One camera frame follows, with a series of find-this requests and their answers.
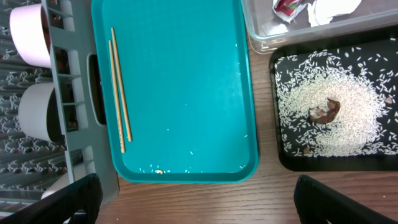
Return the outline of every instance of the dish rack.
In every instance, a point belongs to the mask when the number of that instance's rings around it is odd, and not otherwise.
[[[50,58],[52,66],[52,79],[50,77],[39,77],[41,81],[53,81],[58,106],[58,117],[62,134],[65,137],[66,149],[64,152],[57,152],[44,157],[33,158],[29,153],[29,159],[46,160],[53,157],[52,162],[59,162],[65,158],[69,183],[76,181],[76,170],[88,175],[97,173],[103,189],[103,203],[115,198],[119,193],[118,176],[113,167],[111,151],[109,149],[109,138],[106,125],[101,123],[98,113],[98,103],[101,94],[97,94],[95,73],[96,69],[96,48],[91,22],[91,0],[42,0],[43,9],[50,18],[62,18],[63,29],[49,24],[49,34],[51,38]],[[66,52],[68,59],[68,73],[58,69],[56,52]],[[73,95],[73,101],[65,101],[65,88],[68,85]],[[77,127],[71,128],[68,125],[68,111],[76,114]],[[77,157],[82,157],[83,162],[76,162]],[[49,179],[37,174],[18,174],[17,179],[30,183],[39,180],[42,185],[50,185]],[[51,176],[51,183],[58,177]],[[8,216],[18,210],[40,200],[43,190],[35,189],[2,189],[0,190],[0,216]]]

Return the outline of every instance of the plastic container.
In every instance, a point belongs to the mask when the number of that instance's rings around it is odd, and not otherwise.
[[[131,182],[249,178],[258,150],[240,2],[94,0],[91,11],[117,172]],[[112,27],[132,131],[129,142],[122,121],[125,153],[109,64]]]
[[[361,62],[366,61],[367,68],[374,74],[373,76],[369,76],[369,74],[367,75],[368,78],[373,82],[381,75],[381,68],[384,68],[387,71],[393,70],[395,73],[398,71],[398,66],[396,63],[394,63],[394,58],[398,57],[396,54],[396,52],[398,52],[398,40],[394,40],[398,39],[397,37],[397,26],[384,27],[376,30],[368,30],[366,32],[346,34],[320,40],[312,40],[300,44],[286,45],[277,49],[272,54],[269,62],[269,70],[271,73],[272,95],[274,99],[275,130],[277,136],[279,160],[286,168],[293,171],[398,170],[398,155],[386,155],[378,152],[377,154],[365,154],[348,157],[299,157],[294,156],[290,150],[285,151],[284,142],[281,135],[286,133],[286,130],[284,130],[285,132],[282,132],[281,125],[279,123],[279,108],[275,80],[276,72],[280,72],[282,70],[286,71],[287,69],[292,71],[299,67],[298,64],[302,63],[303,60],[307,58],[308,54],[312,54],[314,51],[321,52],[324,49],[328,49],[328,53],[340,55],[342,66],[347,68],[349,65],[352,65],[353,73],[357,75],[361,71],[361,69],[359,69],[359,65],[357,65],[357,59],[358,57],[363,58]],[[345,52],[349,53],[348,58],[345,56]],[[286,58],[286,56],[289,55],[297,55],[298,59],[294,61],[290,60],[285,64],[280,63],[279,66],[276,66],[276,63],[279,62],[279,58]],[[397,82],[397,77],[394,77],[389,84],[396,85]],[[397,104],[388,106],[392,107],[389,115],[378,118],[377,121],[382,124],[383,129],[386,129],[387,132],[396,132],[398,123],[395,122],[394,112],[398,110],[398,107]],[[389,139],[389,135],[386,134],[380,139],[380,141],[385,145],[388,145],[394,143],[395,140]],[[291,148],[297,149],[299,146],[293,142]]]
[[[269,54],[287,44],[398,24],[395,0],[362,0],[353,13],[334,17],[330,24],[316,27],[310,27],[307,8],[289,24],[274,14],[272,0],[241,1],[251,46],[259,54]]]

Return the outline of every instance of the rice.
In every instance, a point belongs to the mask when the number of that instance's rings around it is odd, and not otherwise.
[[[305,154],[300,148],[293,149],[291,153],[294,156],[357,156],[378,151],[395,154],[395,145],[384,146],[376,142],[383,136],[382,125],[377,119],[389,111],[385,108],[384,94],[381,92],[395,90],[395,86],[388,89],[384,86],[394,76],[394,72],[390,71],[385,77],[380,77],[381,84],[375,88],[373,82],[366,78],[366,74],[373,74],[364,68],[364,63],[358,64],[361,73],[356,77],[352,74],[352,65],[344,68],[333,54],[328,54],[326,66],[317,66],[317,62],[312,61],[316,55],[319,52],[310,54],[300,64],[301,69],[291,71],[289,78],[284,77],[283,82],[282,73],[275,74],[281,129],[291,130],[298,136],[295,139],[288,138],[282,131],[284,151],[291,151],[293,140],[294,146],[309,146],[311,149]],[[307,122],[309,109],[325,106],[328,98],[341,103],[336,118],[327,124]],[[398,123],[397,115],[396,113],[394,120]]]

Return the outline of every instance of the wooden chopstick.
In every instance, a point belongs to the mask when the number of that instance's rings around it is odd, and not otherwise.
[[[116,82],[116,72],[114,70],[114,60],[113,60],[113,50],[112,50],[112,42],[109,41],[109,57],[111,58],[111,68],[112,68],[112,85],[113,85],[113,96],[116,106],[116,116],[118,119],[118,129],[119,129],[119,138],[120,138],[120,148],[122,153],[126,152],[124,148],[124,136],[123,136],[123,128],[122,128],[122,116],[120,114],[120,104],[119,104],[119,93],[118,93],[118,84]]]
[[[114,50],[114,59],[115,59],[115,62],[116,62],[116,71],[118,72],[118,84],[119,84],[119,89],[120,89],[120,95],[122,97],[122,107],[123,107],[123,114],[124,114],[124,122],[126,123],[127,138],[128,138],[128,140],[130,142],[130,141],[132,141],[131,129],[130,129],[130,120],[129,120],[129,115],[127,113],[126,97],[124,97],[124,87],[123,87],[122,74],[121,74],[121,70],[120,70],[118,45],[116,43],[116,36],[114,34],[113,27],[112,27],[112,42],[113,42],[113,50]]]

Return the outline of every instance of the small brown object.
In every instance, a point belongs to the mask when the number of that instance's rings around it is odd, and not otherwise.
[[[340,102],[328,98],[328,110],[313,108],[309,110],[310,120],[318,124],[327,124],[332,122],[340,110]]]
[[[388,104],[392,104],[392,99],[391,97],[387,97],[386,99],[384,99],[384,102],[388,103]]]
[[[303,152],[304,152],[304,154],[307,154],[307,153],[309,153],[310,152],[310,147],[305,147],[304,149],[303,149]]]

